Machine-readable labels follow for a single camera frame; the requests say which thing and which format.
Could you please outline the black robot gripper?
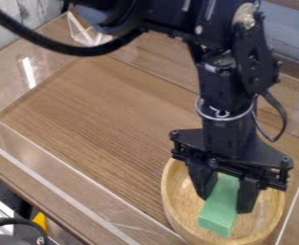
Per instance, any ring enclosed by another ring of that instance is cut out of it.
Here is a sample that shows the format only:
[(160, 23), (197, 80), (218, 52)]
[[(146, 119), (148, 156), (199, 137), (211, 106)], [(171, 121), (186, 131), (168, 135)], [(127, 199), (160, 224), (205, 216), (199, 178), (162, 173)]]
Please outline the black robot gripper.
[(172, 158), (188, 167), (195, 193), (210, 197), (223, 173), (239, 180), (237, 211), (251, 213), (259, 191), (286, 191), (291, 158), (259, 138), (250, 115), (234, 121), (203, 119), (201, 128), (170, 132)]

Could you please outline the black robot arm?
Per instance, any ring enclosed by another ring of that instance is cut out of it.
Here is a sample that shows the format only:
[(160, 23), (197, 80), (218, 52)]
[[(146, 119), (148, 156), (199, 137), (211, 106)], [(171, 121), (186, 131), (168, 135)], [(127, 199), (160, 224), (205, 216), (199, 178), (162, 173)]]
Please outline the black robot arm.
[(103, 56), (146, 32), (188, 46), (199, 78), (197, 129), (170, 133), (174, 159), (184, 162), (197, 195), (207, 198), (225, 173), (239, 180), (235, 209), (249, 213), (265, 189), (285, 190), (293, 160), (271, 144), (258, 123), (257, 101), (281, 103), (271, 87), (282, 62), (265, 35), (261, 0), (69, 0), (91, 26), (112, 39), (91, 47), (68, 45), (29, 29), (0, 9), (0, 26), (43, 48), (71, 56)]

